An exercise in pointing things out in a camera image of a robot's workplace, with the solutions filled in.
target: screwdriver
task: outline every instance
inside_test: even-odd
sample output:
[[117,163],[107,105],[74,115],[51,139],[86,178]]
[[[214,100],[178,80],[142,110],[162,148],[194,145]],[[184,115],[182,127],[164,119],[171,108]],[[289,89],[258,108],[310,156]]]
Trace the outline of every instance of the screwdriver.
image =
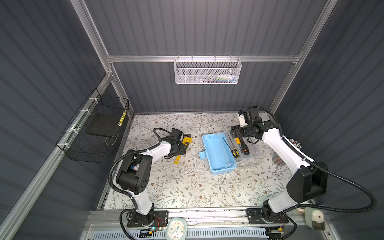
[[231,147],[228,145],[228,143],[227,143],[227,141],[224,139],[224,137],[223,137],[223,140],[224,140],[224,142],[227,144],[227,146],[229,147],[229,149],[231,150],[231,153],[233,154],[233,156],[234,156],[235,158],[237,158],[237,155],[236,155],[235,151],[234,151],[233,149],[231,149]]
[[249,155],[249,149],[248,146],[245,144],[243,138],[236,138],[237,144],[240,144],[241,151],[243,152],[244,155]]
[[231,145],[232,145],[232,147],[233,147],[233,152],[235,153],[235,158],[240,157],[240,154],[239,154],[239,152],[237,151],[237,149],[235,148],[235,146],[233,145],[230,136],[228,136],[228,139],[229,139],[229,141],[231,142]]

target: white mesh basket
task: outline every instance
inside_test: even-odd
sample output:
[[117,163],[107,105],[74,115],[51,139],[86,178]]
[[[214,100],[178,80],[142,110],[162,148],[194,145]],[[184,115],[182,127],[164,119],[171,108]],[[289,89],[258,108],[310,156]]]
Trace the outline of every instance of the white mesh basket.
[[236,84],[240,76],[239,58],[175,58],[177,84]]

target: gray corrugated wall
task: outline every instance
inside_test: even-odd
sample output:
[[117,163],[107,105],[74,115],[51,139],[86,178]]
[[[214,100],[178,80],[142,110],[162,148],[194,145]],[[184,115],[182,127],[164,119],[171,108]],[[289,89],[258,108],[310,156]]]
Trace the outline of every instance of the gray corrugated wall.
[[[86,0],[110,55],[298,54],[324,3]],[[239,83],[225,86],[178,85],[170,63],[115,63],[136,113],[268,108],[290,65],[243,63]]]
[[[339,0],[276,113],[304,153],[376,196],[373,211],[328,212],[342,239],[380,238],[384,228],[383,41],[384,1]],[[317,202],[354,208],[369,199],[330,177]]]
[[[2,222],[105,71],[69,1],[0,1],[0,19]],[[64,158],[14,239],[76,239],[107,171]]]

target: floral pattern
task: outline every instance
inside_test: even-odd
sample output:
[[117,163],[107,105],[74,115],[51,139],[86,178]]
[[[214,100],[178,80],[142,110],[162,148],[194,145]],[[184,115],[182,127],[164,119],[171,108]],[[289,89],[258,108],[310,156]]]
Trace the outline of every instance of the floral pattern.
[[[155,127],[169,131],[177,128],[192,135],[192,143],[179,164],[174,164],[175,157],[152,164],[147,190],[156,208],[255,206],[285,189],[290,170],[272,162],[274,151],[262,141],[257,143],[262,149],[262,161],[256,167],[212,175],[207,159],[200,160],[199,152],[204,150],[202,136],[228,130],[237,123],[235,113],[135,115],[124,152],[155,144]],[[132,207],[126,195],[111,189],[104,209]]]

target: clock face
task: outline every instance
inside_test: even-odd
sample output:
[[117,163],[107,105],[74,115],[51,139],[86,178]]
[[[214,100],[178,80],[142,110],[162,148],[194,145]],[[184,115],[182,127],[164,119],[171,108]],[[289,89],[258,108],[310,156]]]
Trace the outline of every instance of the clock face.
[[167,237],[173,240],[183,240],[185,238],[187,226],[181,218],[173,218],[167,226]]

